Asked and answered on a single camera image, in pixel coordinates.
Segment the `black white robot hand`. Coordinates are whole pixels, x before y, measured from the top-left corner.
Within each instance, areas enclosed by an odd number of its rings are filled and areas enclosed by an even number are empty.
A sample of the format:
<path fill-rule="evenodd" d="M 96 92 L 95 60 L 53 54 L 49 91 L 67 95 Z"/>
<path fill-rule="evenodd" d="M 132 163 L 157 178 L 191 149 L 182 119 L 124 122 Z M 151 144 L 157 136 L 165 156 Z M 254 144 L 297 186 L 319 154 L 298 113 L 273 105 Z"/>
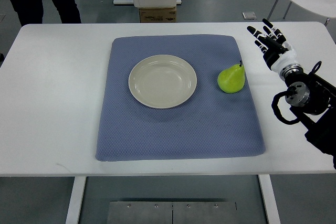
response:
<path fill-rule="evenodd" d="M 262 52 L 267 67 L 281 76 L 286 68 L 299 66 L 296 50 L 287 42 L 280 29 L 267 19 L 263 19 L 262 22 L 265 24 L 264 32 L 253 26 L 248 26 L 247 30 L 256 39 L 255 44 Z"/>

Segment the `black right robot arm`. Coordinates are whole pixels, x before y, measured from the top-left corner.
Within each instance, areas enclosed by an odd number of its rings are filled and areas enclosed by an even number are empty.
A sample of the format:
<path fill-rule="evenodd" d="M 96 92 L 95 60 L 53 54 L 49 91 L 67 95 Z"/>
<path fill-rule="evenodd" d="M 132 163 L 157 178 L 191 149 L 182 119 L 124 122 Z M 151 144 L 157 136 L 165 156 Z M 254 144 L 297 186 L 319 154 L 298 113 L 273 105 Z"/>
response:
<path fill-rule="evenodd" d="M 302 123 L 306 140 L 322 153 L 333 157 L 335 164 L 335 87 L 317 75 L 318 61 L 309 73 L 299 64 L 285 68 L 281 77 L 287 90 L 282 94 L 290 105 L 294 120 L 279 120 L 288 125 Z"/>

